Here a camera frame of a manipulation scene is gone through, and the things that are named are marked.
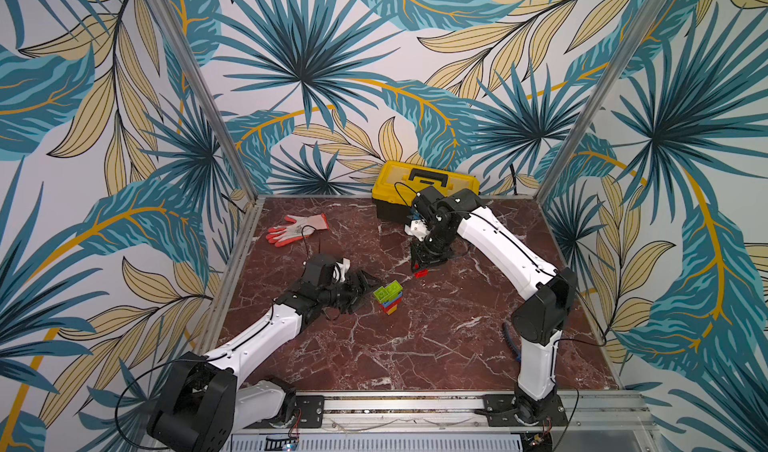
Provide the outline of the long green lego brick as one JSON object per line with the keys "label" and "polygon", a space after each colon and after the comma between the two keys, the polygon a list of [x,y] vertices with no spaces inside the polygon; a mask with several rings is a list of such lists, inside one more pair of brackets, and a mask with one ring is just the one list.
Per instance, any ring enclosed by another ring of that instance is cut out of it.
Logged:
{"label": "long green lego brick", "polygon": [[381,305],[381,304],[383,304],[384,302],[387,302],[387,301],[391,301],[391,300],[393,300],[393,299],[397,298],[397,297],[398,297],[398,296],[400,296],[400,295],[401,295],[401,294],[399,294],[399,295],[397,295],[397,296],[395,296],[395,295],[388,295],[388,294],[386,293],[386,291],[385,291],[385,287],[381,287],[381,288],[377,289],[377,290],[374,292],[374,297],[376,298],[377,302],[378,302],[380,305]]}

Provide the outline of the small green lego brick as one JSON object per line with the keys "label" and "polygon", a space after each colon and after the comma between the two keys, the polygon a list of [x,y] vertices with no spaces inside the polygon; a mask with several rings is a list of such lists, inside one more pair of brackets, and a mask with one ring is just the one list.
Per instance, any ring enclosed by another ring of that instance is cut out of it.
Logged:
{"label": "small green lego brick", "polygon": [[385,287],[385,291],[388,295],[399,295],[402,293],[403,287],[398,281],[392,281]]}

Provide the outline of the blue lego brick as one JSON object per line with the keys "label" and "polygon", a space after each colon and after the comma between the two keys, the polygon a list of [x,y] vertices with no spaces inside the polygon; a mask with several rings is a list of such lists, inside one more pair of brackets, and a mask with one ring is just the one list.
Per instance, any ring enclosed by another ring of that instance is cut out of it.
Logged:
{"label": "blue lego brick", "polygon": [[381,304],[381,306],[383,308],[389,308],[389,307],[391,307],[391,306],[393,306],[395,304],[398,304],[401,301],[401,299],[402,299],[402,295],[398,296],[397,298],[395,298],[395,299],[393,299],[391,301],[384,302],[383,304]]}

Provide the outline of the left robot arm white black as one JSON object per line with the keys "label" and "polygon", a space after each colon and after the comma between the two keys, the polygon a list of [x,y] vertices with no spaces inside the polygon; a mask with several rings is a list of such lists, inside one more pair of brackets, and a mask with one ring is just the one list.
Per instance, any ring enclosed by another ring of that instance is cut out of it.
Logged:
{"label": "left robot arm white black", "polygon": [[268,378],[244,388],[244,381],[325,310],[351,314],[382,285],[374,275],[352,268],[347,258],[310,257],[301,276],[245,331],[172,363],[147,434],[172,451],[219,451],[232,433],[250,425],[293,426],[300,412],[294,386]]}

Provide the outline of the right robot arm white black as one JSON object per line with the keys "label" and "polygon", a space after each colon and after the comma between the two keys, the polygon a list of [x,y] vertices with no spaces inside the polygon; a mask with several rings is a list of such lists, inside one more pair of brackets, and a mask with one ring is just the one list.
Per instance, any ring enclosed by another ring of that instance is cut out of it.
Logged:
{"label": "right robot arm white black", "polygon": [[511,316],[521,338],[513,411],[522,424],[541,423],[558,398],[556,355],[577,295],[576,274],[534,253],[470,189],[445,196],[428,186],[416,192],[411,209],[416,218],[406,232],[412,236],[414,273],[449,261],[452,242],[460,237],[490,259],[522,297]]}

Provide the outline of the yellow black toolbox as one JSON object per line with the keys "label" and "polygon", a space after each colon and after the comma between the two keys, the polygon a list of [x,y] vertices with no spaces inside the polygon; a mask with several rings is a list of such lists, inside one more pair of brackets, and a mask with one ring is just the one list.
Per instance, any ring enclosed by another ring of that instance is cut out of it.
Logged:
{"label": "yellow black toolbox", "polygon": [[410,224],[413,198],[428,186],[434,186],[444,196],[448,196],[464,188],[478,193],[480,183],[471,175],[388,161],[372,189],[377,218],[401,225]]}

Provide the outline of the red white work glove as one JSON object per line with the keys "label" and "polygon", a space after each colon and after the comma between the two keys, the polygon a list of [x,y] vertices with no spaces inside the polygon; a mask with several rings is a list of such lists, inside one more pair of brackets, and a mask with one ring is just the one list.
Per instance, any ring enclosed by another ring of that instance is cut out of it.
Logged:
{"label": "red white work glove", "polygon": [[275,247],[283,247],[292,242],[304,240],[314,232],[329,229],[324,213],[312,216],[286,215],[284,221],[284,224],[270,228],[266,235],[268,242]]}

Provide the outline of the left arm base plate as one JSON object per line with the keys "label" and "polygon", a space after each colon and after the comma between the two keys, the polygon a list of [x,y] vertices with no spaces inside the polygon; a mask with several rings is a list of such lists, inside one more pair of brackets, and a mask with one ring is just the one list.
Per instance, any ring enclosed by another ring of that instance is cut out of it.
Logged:
{"label": "left arm base plate", "polygon": [[325,410],[323,395],[298,395],[288,397],[278,414],[265,419],[263,424],[271,428],[319,429],[322,427]]}

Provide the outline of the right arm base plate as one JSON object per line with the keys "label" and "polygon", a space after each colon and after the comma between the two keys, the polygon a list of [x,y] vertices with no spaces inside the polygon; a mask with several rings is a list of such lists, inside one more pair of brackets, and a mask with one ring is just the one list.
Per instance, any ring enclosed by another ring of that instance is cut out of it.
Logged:
{"label": "right arm base plate", "polygon": [[474,410],[484,416],[490,427],[565,426],[568,418],[560,397],[554,393],[540,401],[530,401],[515,394],[486,394]]}

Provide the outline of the aluminium front frame rail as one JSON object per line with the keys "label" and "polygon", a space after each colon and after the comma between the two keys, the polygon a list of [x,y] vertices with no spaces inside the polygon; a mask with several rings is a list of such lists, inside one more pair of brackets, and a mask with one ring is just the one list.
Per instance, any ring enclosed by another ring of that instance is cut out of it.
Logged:
{"label": "aluminium front frame rail", "polygon": [[565,390],[565,426],[490,427],[474,413],[500,391],[315,391],[319,429],[263,423],[232,433],[219,451],[660,451],[660,433],[642,396]]}

